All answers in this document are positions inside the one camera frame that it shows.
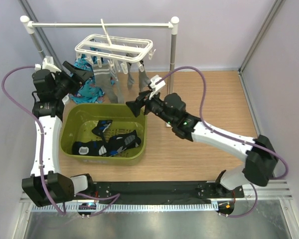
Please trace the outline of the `white clip sock hanger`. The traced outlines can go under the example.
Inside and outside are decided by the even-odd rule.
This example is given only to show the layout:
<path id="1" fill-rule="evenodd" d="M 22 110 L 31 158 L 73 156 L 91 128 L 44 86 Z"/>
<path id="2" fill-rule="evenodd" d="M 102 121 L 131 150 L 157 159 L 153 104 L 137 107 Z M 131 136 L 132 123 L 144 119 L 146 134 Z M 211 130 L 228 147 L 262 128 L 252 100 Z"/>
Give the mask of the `white clip sock hanger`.
<path id="1" fill-rule="evenodd" d="M 128 62 L 137 64 L 145 57 L 152 59 L 156 50 L 151 40 L 111 36 L 102 19 L 101 27 L 103 34 L 88 35 L 75 46 L 76 58 L 84 54 L 93 64 L 96 60 L 99 67 L 102 67 L 102 61 L 107 61 L 114 73 L 124 74 L 128 73 Z"/>

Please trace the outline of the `black patterned sock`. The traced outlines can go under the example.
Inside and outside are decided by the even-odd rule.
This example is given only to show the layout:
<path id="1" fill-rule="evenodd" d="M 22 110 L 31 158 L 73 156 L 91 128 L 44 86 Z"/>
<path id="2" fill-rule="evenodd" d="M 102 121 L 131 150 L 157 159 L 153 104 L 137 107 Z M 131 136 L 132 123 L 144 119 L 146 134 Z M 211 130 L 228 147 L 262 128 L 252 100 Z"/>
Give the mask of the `black patterned sock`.
<path id="1" fill-rule="evenodd" d="M 134 130 L 125 134 L 114 135 L 109 138 L 105 144 L 105 156 L 112 157 L 124 150 L 136 148 L 141 144 L 142 140 L 138 137 Z"/>
<path id="2" fill-rule="evenodd" d="M 73 155 L 85 156 L 107 156 L 108 143 L 105 139 L 105 131 L 112 124 L 111 119 L 100 120 L 97 125 L 91 130 L 92 134 L 101 138 L 101 140 L 91 140 L 89 142 L 76 141 L 72 145 Z"/>

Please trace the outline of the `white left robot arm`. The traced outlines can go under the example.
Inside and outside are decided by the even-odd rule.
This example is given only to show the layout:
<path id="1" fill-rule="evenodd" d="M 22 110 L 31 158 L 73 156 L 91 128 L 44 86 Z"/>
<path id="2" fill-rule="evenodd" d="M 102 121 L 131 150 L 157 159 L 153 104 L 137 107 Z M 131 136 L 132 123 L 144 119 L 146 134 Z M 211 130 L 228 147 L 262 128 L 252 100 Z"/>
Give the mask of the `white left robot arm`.
<path id="1" fill-rule="evenodd" d="M 21 187 L 37 207 L 70 202 L 79 193 L 84 199 L 95 195 L 89 174 L 66 177 L 59 167 L 59 134 L 69 94 L 75 94 L 93 73 L 63 62 L 67 72 L 42 67 L 32 74 L 38 97 L 30 115 L 35 120 L 36 150 L 30 177 Z"/>

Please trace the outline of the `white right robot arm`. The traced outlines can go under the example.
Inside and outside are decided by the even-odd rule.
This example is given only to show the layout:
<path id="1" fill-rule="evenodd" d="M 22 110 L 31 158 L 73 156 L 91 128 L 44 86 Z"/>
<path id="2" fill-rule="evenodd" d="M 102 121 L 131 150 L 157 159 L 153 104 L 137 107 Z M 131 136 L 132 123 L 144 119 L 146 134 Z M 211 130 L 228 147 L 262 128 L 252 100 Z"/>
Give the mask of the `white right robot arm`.
<path id="1" fill-rule="evenodd" d="M 146 115 L 153 113 L 170 125 L 181 139 L 205 143 L 239 158 L 242 165 L 229 171 L 224 170 L 217 177 L 214 190 L 219 197 L 227 197 L 233 189 L 249 183 L 265 187 L 273 175 L 278 160 L 272 155 L 274 150 L 267 137 L 241 136 L 208 125 L 188 113 L 185 102 L 176 93 L 161 100 L 159 95 L 150 97 L 150 92 L 145 91 L 126 105 L 136 117 L 142 108 Z"/>

